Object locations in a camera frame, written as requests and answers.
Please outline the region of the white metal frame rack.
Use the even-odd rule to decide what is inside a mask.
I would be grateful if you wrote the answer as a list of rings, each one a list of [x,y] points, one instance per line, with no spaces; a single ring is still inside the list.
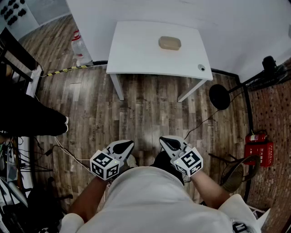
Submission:
[[[250,210],[254,214],[258,225],[260,226],[260,228],[262,228],[264,223],[265,223],[265,221],[266,221],[266,219],[268,218],[268,215],[269,215],[271,209],[269,208],[266,211],[263,211],[263,210],[259,210],[259,209],[255,208],[255,207],[252,207],[252,206],[249,206],[249,205],[248,205],[248,207],[250,208]]]

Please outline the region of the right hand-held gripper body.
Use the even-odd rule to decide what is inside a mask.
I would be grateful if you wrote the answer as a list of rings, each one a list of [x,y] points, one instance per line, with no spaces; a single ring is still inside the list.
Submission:
[[[171,164],[177,171],[191,177],[203,168],[203,158],[191,144],[175,142],[171,150]]]

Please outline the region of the cluster of black wall items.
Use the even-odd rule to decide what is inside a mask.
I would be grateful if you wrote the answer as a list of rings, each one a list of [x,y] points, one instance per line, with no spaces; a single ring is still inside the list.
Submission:
[[[12,26],[19,18],[26,15],[25,0],[0,0],[0,19]]]

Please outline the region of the dark round wicker chair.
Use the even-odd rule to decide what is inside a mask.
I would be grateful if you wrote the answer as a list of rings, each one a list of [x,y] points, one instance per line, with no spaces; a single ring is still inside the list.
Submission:
[[[212,158],[223,161],[226,164],[226,167],[221,175],[220,186],[222,186],[228,193],[235,192],[243,182],[251,180],[261,167],[261,159],[259,155],[250,155],[248,157],[237,159],[231,154],[228,154],[228,156],[233,159],[232,161],[215,156],[211,153],[208,155]],[[253,170],[251,172],[244,175],[243,164],[247,164],[248,162],[254,162],[255,165],[253,166]]]

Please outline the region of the red fire extinguisher box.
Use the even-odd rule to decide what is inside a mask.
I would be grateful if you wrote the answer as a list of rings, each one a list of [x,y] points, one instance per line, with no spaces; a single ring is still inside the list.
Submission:
[[[245,145],[244,157],[258,155],[261,167],[270,167],[273,164],[273,142],[251,143]]]

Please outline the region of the person's right forearm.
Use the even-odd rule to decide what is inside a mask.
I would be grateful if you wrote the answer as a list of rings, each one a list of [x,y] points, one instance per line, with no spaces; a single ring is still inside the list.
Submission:
[[[230,198],[230,194],[202,170],[199,170],[192,175],[191,181],[203,201],[210,208],[218,209],[226,200]]]

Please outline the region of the large clear water bottle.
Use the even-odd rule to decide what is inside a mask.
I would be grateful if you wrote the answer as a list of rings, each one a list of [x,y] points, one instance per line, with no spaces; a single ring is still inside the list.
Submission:
[[[80,31],[74,31],[74,38],[71,40],[71,47],[76,58],[77,66],[88,65],[92,62],[92,58],[86,48],[86,45],[81,37]]]

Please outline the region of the white power strip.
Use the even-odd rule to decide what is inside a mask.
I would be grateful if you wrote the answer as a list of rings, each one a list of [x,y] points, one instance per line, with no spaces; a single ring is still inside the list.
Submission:
[[[36,93],[36,89],[39,83],[39,80],[42,76],[42,68],[40,65],[37,66],[37,68],[35,70],[32,71],[31,73],[31,79],[32,81],[29,82],[27,90],[26,90],[26,94],[31,96],[32,98],[35,97],[35,93]]]

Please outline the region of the red fire extinguisher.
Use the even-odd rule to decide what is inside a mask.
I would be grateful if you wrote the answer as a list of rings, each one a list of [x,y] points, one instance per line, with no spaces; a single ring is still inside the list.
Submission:
[[[246,143],[261,143],[261,142],[265,142],[266,138],[267,138],[267,131],[266,130],[260,130],[257,132],[251,131],[245,137],[245,142]]]

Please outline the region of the black metal rack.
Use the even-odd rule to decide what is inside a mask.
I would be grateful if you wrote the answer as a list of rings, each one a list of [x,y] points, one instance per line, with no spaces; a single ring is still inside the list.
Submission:
[[[6,58],[6,53],[10,53],[21,64],[28,68],[29,72],[25,73],[15,64],[13,64],[8,58]],[[36,59],[25,50],[25,48],[17,41],[17,39],[9,32],[6,27],[0,32],[0,63],[10,66],[10,82],[25,93],[29,82],[32,81],[30,77],[32,71],[35,70],[38,65],[40,65]]]

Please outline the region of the person's white shirt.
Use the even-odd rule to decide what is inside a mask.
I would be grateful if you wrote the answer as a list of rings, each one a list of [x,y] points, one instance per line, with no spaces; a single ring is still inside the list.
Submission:
[[[247,233],[261,233],[241,195],[210,208],[194,203],[172,174],[136,167],[112,183],[103,208],[88,222],[65,215],[60,233],[233,233],[234,222],[244,223]]]

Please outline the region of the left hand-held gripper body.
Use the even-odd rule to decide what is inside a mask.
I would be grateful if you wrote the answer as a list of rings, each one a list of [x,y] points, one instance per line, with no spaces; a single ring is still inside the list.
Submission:
[[[124,166],[123,152],[120,146],[98,150],[90,159],[90,171],[104,181],[109,180]]]

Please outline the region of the clear plastic rectangular tray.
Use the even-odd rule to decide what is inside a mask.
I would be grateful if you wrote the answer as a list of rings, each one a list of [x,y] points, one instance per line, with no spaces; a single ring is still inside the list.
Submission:
[[[181,48],[181,45],[159,44],[159,47],[164,50],[178,51]]]

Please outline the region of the white table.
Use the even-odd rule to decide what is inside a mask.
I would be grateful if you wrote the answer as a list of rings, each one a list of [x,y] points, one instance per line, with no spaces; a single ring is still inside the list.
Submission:
[[[161,36],[178,38],[178,51],[159,47]],[[198,65],[205,66],[200,71]],[[184,101],[206,81],[213,80],[206,50],[197,29],[148,21],[120,21],[116,24],[106,73],[110,75],[118,98],[124,100],[119,74],[151,74],[190,77],[190,85],[178,98]]]

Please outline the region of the person's left forearm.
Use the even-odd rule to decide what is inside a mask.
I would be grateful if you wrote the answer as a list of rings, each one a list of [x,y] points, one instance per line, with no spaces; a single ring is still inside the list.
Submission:
[[[79,215],[85,223],[88,222],[97,213],[97,208],[107,184],[108,181],[95,177],[73,202],[69,208],[69,213],[75,213]]]

